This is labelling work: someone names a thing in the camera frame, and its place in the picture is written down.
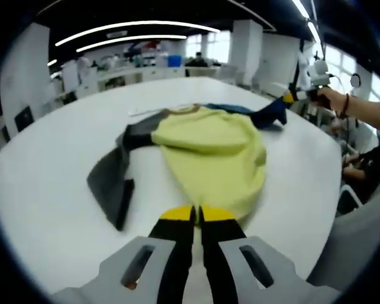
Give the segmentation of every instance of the bracelet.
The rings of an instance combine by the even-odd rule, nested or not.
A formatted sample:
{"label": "bracelet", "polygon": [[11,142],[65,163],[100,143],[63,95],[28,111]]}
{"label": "bracelet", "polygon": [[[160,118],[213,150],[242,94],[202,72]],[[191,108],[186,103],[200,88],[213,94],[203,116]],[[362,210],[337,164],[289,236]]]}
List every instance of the bracelet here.
{"label": "bracelet", "polygon": [[341,115],[340,115],[341,118],[345,118],[346,117],[346,111],[347,111],[348,107],[349,107],[349,94],[346,94],[345,105],[343,106],[343,109],[342,109],[342,112],[341,112]]}

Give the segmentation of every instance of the blue cloth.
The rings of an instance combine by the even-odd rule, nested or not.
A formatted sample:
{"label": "blue cloth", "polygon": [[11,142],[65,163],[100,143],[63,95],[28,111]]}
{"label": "blue cloth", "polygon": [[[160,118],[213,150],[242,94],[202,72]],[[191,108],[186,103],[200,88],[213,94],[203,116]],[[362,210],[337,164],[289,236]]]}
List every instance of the blue cloth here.
{"label": "blue cloth", "polygon": [[205,107],[210,109],[224,110],[228,113],[247,115],[251,118],[253,125],[258,129],[265,129],[271,126],[276,120],[280,121],[282,125],[285,125],[287,123],[287,103],[283,101],[282,97],[277,98],[271,104],[256,112],[243,106],[237,106],[234,104],[208,103],[205,105]]}

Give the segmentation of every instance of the round table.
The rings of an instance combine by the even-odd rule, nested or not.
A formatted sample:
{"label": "round table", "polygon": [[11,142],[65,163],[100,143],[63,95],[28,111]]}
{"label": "round table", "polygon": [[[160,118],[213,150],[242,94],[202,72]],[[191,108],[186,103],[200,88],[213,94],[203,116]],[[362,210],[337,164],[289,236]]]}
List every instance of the round table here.
{"label": "round table", "polygon": [[[186,103],[259,110],[270,101],[204,77],[129,85],[46,115],[2,149],[0,224],[20,265],[43,290],[54,293],[89,282],[104,259],[134,237],[147,236],[163,212],[186,203],[157,146],[131,153],[128,176],[136,189],[122,232],[107,221],[86,182],[125,126],[144,118],[128,112]],[[328,135],[290,111],[287,116],[285,126],[261,131],[267,178],[244,231],[294,261],[296,273],[306,279],[333,225],[341,157]],[[197,230],[194,242],[199,238]],[[195,296],[208,303],[200,246],[193,246],[193,253],[184,303]]]}

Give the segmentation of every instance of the desk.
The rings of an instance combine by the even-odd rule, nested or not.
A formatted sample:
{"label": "desk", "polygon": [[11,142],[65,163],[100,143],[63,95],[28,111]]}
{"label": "desk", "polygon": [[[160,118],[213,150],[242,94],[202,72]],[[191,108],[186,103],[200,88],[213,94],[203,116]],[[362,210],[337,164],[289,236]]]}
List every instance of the desk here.
{"label": "desk", "polygon": [[[135,236],[147,236],[164,211],[186,202],[156,146],[131,153],[128,176],[136,190],[124,231],[106,220],[86,183],[127,123],[144,118],[129,117],[130,110],[184,103],[236,103],[258,110],[269,101],[206,77],[134,84],[68,104],[1,150],[0,223],[18,260],[44,290],[87,283],[100,262]],[[332,138],[298,115],[287,115],[283,130],[262,131],[267,178],[245,233],[289,257],[306,279],[333,225],[341,157]],[[208,303],[200,246],[193,246],[193,253],[184,303],[199,295],[197,303]]]}

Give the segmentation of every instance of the yellow shirt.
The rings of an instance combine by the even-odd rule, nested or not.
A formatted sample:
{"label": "yellow shirt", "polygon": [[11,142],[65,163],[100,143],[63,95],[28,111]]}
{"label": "yellow shirt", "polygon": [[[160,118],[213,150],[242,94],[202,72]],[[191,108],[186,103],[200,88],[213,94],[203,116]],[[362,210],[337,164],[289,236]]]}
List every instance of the yellow shirt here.
{"label": "yellow shirt", "polygon": [[240,219],[253,209],[265,180],[262,137],[247,116],[194,110],[162,120],[152,141],[190,203],[225,208]]}

